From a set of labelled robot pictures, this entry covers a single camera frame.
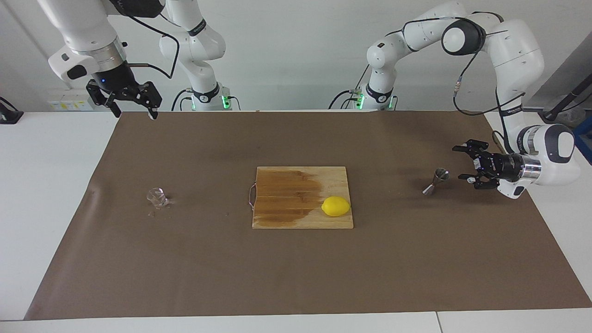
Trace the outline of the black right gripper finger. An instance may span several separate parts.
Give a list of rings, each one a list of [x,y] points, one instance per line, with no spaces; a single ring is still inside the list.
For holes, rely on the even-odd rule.
[[[152,81],[129,85],[129,94],[131,101],[147,109],[150,119],[157,119],[162,97]]]
[[[115,95],[113,93],[110,93],[110,95],[106,97],[95,80],[89,80],[86,85],[86,90],[95,105],[108,108],[116,118],[121,117],[121,110],[116,103]]]

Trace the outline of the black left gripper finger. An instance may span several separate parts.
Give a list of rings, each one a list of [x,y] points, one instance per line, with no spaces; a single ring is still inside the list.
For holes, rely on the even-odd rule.
[[[494,173],[476,173],[475,175],[461,173],[457,178],[472,184],[476,190],[494,190],[500,185],[500,176]]]
[[[490,156],[490,153],[487,151],[488,147],[489,144],[487,142],[469,139],[463,144],[453,146],[452,151],[465,153],[471,160],[480,160]]]

